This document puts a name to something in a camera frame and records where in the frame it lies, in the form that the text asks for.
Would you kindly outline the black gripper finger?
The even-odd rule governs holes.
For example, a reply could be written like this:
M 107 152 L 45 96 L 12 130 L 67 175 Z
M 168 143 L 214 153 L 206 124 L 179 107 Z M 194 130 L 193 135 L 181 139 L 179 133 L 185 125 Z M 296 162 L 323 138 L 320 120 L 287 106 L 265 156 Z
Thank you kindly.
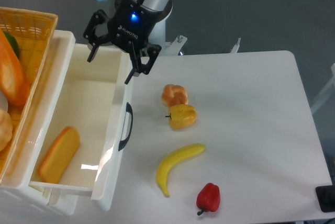
M 84 30 L 83 37 L 87 40 L 88 48 L 90 49 L 90 54 L 87 58 L 87 62 L 92 62 L 96 56 L 98 48 L 110 42 L 110 35 L 106 33 L 104 35 L 98 36 L 96 34 L 96 28 L 100 25 L 107 25 L 109 21 L 109 17 L 107 14 L 102 10 L 99 9 L 93 13 L 91 16 L 86 29 Z
M 129 53 L 132 69 L 125 80 L 125 84 L 127 85 L 133 76 L 139 76 L 141 73 L 148 75 L 161 50 L 162 47 L 158 44 L 149 44 L 148 47 L 140 50 L 135 50 L 134 45 L 129 44 L 126 52 Z M 149 58 L 146 64 L 142 63 L 142 57 Z

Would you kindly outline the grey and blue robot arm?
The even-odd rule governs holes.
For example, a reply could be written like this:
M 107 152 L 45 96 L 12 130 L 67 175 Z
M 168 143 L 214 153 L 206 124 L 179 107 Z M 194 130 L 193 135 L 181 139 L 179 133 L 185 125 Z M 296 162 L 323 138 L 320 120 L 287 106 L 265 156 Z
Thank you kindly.
M 168 2 L 120 0 L 112 18 L 102 9 L 94 12 L 83 33 L 91 50 L 88 62 L 93 61 L 101 45 L 110 42 L 130 56 L 132 69 L 126 84 L 133 76 L 149 74 L 162 50 L 161 45 L 150 43 L 149 37 Z

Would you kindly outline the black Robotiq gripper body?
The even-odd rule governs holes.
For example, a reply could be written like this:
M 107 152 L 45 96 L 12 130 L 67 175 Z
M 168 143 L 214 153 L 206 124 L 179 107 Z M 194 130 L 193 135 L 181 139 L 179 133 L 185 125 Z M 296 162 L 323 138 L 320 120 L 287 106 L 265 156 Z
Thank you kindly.
M 114 16 L 107 22 L 110 41 L 126 52 L 131 41 L 135 52 L 138 52 L 147 46 L 148 37 L 157 21 L 158 12 L 134 0 L 121 0 Z

